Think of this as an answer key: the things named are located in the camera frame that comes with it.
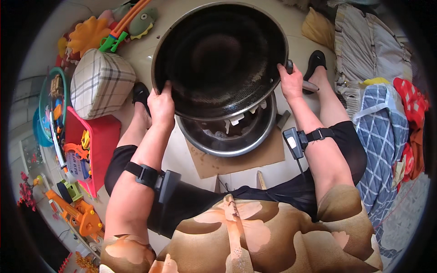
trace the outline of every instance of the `wooden stick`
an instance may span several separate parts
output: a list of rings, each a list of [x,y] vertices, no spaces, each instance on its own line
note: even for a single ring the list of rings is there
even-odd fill
[[[257,189],[267,190],[266,184],[264,182],[263,173],[261,171],[257,171]]]

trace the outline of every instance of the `plaid cushion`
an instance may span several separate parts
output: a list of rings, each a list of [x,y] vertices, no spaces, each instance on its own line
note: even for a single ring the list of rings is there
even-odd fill
[[[122,57],[88,50],[71,80],[71,103],[83,119],[93,119],[117,111],[135,83],[135,72]]]

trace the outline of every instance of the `black shorts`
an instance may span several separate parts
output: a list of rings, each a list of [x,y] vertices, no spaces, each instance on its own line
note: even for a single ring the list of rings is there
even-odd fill
[[[355,128],[351,121],[340,122],[330,128],[335,134],[335,142],[349,165],[354,184],[357,185],[366,169],[367,156],[355,132]],[[115,183],[136,149],[137,146],[135,145],[126,145],[115,149],[105,176],[105,187],[109,195],[111,195]],[[304,172],[304,175],[305,179],[302,175],[298,175],[287,182],[267,190],[243,186],[229,193],[235,199],[288,203],[308,213],[313,221],[317,221],[314,179],[309,169]],[[214,193],[180,181],[169,203],[166,205],[164,214],[161,213],[162,205],[156,200],[153,202],[152,210],[147,220],[147,227],[158,234],[171,238],[177,225],[182,220],[189,219],[206,211],[226,194],[228,193]]]

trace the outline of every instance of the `black shoe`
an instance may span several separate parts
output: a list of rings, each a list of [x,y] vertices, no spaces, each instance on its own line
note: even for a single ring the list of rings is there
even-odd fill
[[[133,93],[133,100],[132,103],[139,101],[141,102],[144,107],[146,108],[147,113],[150,115],[149,107],[147,106],[147,98],[149,97],[149,89],[143,84],[142,82],[137,82],[134,84],[134,87],[132,88]]]
[[[309,78],[311,78],[311,76],[314,74],[314,71],[316,70],[316,67],[318,67],[318,66],[323,66],[326,70],[328,70],[326,68],[325,54],[323,54],[323,52],[321,52],[320,50],[314,51],[311,54],[311,56],[309,57],[308,69],[306,70],[305,76],[303,76],[303,80],[308,81]],[[310,95],[313,92],[304,89],[303,93],[306,95]]]

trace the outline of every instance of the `black leg strap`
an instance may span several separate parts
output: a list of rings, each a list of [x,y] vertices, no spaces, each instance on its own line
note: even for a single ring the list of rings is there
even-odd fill
[[[334,132],[329,128],[317,128],[309,134],[306,134],[308,143],[315,140],[322,140],[325,138],[333,138]]]

